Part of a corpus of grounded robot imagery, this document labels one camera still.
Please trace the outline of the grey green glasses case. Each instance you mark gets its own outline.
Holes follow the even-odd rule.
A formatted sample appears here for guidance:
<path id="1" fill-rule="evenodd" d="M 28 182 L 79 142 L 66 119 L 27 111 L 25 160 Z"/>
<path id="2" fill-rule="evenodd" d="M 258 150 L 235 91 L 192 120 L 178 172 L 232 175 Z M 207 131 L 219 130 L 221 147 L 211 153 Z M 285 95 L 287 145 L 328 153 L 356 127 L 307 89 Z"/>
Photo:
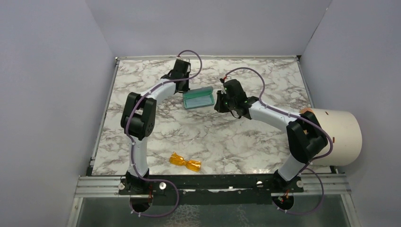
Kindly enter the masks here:
<path id="1" fill-rule="evenodd" d="M 215 104 L 213 87 L 201 87 L 183 93 L 183 106 L 186 110 L 212 106 Z"/>

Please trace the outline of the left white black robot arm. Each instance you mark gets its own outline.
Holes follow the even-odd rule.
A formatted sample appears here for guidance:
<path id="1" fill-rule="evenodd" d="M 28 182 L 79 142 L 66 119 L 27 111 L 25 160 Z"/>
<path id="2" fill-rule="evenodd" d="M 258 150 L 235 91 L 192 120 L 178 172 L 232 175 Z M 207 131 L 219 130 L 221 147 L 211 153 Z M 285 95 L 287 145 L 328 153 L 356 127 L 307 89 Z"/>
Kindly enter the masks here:
<path id="1" fill-rule="evenodd" d="M 189 91 L 189 61 L 176 59 L 174 67 L 151 88 L 128 94 L 121 117 L 121 127 L 131 141 L 130 166 L 126 179 L 132 190 L 143 194 L 148 190 L 148 137 L 155 127 L 157 105 L 168 97 Z"/>

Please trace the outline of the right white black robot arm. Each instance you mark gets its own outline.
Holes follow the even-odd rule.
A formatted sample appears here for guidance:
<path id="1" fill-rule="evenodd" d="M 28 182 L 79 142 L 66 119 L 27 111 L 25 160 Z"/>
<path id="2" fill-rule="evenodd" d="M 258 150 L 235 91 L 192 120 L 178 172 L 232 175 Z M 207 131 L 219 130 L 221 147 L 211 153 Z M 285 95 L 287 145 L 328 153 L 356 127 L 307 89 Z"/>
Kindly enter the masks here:
<path id="1" fill-rule="evenodd" d="M 235 118 L 266 123 L 287 134 L 290 155 L 274 172 L 273 187 L 285 192 L 300 171 L 328 145 L 328 139 L 311 111 L 304 113 L 285 112 L 268 106 L 255 96 L 247 96 L 236 79 L 220 79 L 223 87 L 217 91 L 214 109 L 219 113 L 231 113 Z"/>

